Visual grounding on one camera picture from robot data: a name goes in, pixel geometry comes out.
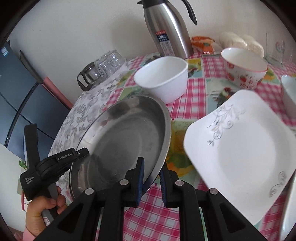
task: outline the refrigerator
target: refrigerator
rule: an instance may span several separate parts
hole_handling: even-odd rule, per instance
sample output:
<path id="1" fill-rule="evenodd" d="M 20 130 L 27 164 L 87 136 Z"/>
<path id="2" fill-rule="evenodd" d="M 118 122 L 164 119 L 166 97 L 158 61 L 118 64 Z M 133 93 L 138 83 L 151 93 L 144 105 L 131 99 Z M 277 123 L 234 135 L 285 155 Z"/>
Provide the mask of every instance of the refrigerator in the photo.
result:
<path id="1" fill-rule="evenodd" d="M 36 81 L 6 43 L 0 52 L 0 144 L 24 160 L 24 127 L 36 123 L 42 160 L 68 113 L 69 109 Z"/>

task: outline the tablecloth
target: tablecloth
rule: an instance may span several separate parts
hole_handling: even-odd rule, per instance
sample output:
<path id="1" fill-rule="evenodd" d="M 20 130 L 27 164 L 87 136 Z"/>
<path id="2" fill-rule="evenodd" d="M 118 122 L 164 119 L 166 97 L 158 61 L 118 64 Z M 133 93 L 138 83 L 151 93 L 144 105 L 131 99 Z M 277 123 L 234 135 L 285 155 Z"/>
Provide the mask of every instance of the tablecloth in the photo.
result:
<path id="1" fill-rule="evenodd" d="M 99 86 L 83 93 L 67 116 L 49 154 L 52 155 L 71 147 L 76 148 L 83 133 L 102 111 L 118 100 L 142 93 L 142 89 L 136 86 L 133 76 L 143 65 L 158 57 L 158 53 L 136 57 L 129 61 L 129 71 L 123 76 L 112 80 L 108 86 Z M 185 131 L 191 123 L 215 110 L 238 88 L 227 80 L 221 56 L 201 56 L 197 49 L 194 49 L 194 55 L 187 61 L 190 75 L 187 92 L 167 105 L 172 118 L 173 133 L 166 161 L 169 169 L 176 171 L 180 179 L 191 183 L 195 188 L 206 191 L 206 185 L 184 153 Z M 294 76 L 296 65 L 287 63 L 282 69 L 269 66 L 265 78 L 255 91 L 286 125 L 295 127 L 296 119 L 290 119 L 287 116 L 281 99 L 280 77 L 284 74 Z M 59 180 L 58 185 L 62 186 L 62 193 L 69 203 L 71 196 L 68 173 Z M 286 193 L 287 187 L 263 219 L 256 224 L 256 228 L 269 241 L 278 240 Z M 166 209 L 163 206 L 160 184 L 157 179 L 142 197 L 139 207 L 130 208 L 125 212 L 123 239 L 126 241 L 179 240 L 178 218 L 177 208 Z"/>

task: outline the orange package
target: orange package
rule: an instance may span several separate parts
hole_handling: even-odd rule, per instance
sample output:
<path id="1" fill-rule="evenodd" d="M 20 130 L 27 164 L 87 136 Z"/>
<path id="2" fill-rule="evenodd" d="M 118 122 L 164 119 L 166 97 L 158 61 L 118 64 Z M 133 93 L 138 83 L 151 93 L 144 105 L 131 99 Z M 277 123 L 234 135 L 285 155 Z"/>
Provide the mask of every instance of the orange package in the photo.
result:
<path id="1" fill-rule="evenodd" d="M 210 37 L 195 36 L 192 37 L 191 43 L 196 46 L 203 55 L 216 55 L 220 54 L 222 51 L 222 48 Z"/>

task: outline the white wall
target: white wall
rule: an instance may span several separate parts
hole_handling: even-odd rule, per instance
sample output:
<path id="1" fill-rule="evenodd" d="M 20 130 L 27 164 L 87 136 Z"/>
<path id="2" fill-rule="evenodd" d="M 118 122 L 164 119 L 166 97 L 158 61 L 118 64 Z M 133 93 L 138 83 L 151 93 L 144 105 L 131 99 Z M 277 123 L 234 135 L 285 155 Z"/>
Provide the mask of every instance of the white wall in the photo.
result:
<path id="1" fill-rule="evenodd" d="M 6 224 L 24 231 L 26 213 L 22 210 L 17 183 L 21 173 L 19 157 L 0 144 L 0 213 Z"/>
<path id="2" fill-rule="evenodd" d="M 74 103 L 82 90 L 78 73 L 105 52 L 117 49 L 126 58 L 157 51 L 138 0 L 41 0 L 15 27 L 9 39 L 23 50 L 42 77 L 48 76 Z M 181 0 L 171 0 L 190 36 L 217 37 L 222 31 L 254 36 L 264 47 L 266 31 L 296 44 L 279 18 L 260 0 L 189 0 L 195 26 Z"/>

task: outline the human hand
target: human hand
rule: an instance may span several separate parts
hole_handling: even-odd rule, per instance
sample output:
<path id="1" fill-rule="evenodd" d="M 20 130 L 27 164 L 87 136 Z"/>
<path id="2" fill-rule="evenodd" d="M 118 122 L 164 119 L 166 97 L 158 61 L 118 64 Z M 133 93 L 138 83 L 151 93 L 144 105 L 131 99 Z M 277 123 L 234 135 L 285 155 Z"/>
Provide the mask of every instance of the human hand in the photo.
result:
<path id="1" fill-rule="evenodd" d="M 27 208 L 26 227 L 35 237 L 37 237 L 46 228 L 41 212 L 44 209 L 52 209 L 57 206 L 57 213 L 60 214 L 67 207 L 66 198 L 61 194 L 61 188 L 57 187 L 58 198 L 54 200 L 45 196 L 34 198 Z"/>

